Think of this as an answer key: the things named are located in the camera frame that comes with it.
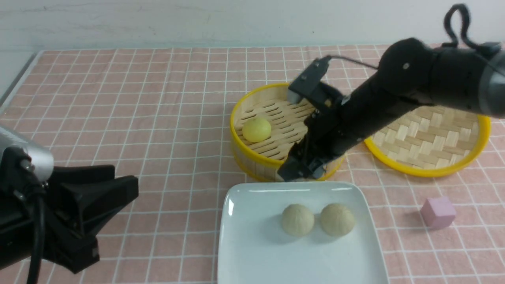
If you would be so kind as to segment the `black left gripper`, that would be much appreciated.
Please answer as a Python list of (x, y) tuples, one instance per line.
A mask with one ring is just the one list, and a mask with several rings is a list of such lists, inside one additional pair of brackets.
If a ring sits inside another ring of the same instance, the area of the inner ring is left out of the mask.
[(1, 268), (33, 254), (75, 274), (98, 262), (96, 233), (139, 196), (138, 178), (56, 166), (44, 187), (21, 162), (1, 162)]

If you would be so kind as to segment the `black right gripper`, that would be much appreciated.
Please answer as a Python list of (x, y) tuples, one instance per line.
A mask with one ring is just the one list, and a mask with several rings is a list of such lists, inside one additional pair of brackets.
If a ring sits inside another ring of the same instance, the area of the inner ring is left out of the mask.
[(362, 86), (349, 95), (329, 85), (322, 85), (328, 99), (304, 120), (307, 132), (290, 149), (290, 156), (279, 167), (277, 174), (284, 182), (301, 179), (320, 179), (326, 174), (328, 163), (340, 158), (363, 141), (364, 127), (356, 126)]

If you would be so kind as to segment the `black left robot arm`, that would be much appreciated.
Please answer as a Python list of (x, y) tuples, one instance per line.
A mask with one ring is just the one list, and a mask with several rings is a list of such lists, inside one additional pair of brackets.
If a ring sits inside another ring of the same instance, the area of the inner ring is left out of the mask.
[(137, 177), (115, 174), (56, 166), (47, 148), (1, 127), (1, 268), (31, 257), (34, 284), (42, 260), (74, 274), (98, 262), (97, 234), (139, 196)]

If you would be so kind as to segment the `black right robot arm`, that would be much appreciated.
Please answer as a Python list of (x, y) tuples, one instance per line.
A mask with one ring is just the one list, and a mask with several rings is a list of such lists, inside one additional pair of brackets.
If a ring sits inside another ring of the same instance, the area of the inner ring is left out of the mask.
[(350, 95), (324, 83), (332, 55), (314, 61), (290, 84), (280, 84), (291, 105), (306, 102), (303, 137), (273, 167), (284, 182), (324, 179), (331, 163), (349, 149), (420, 107), (504, 117), (504, 52), (498, 44), (467, 49), (458, 41), (432, 49), (408, 38), (391, 45), (375, 74)]

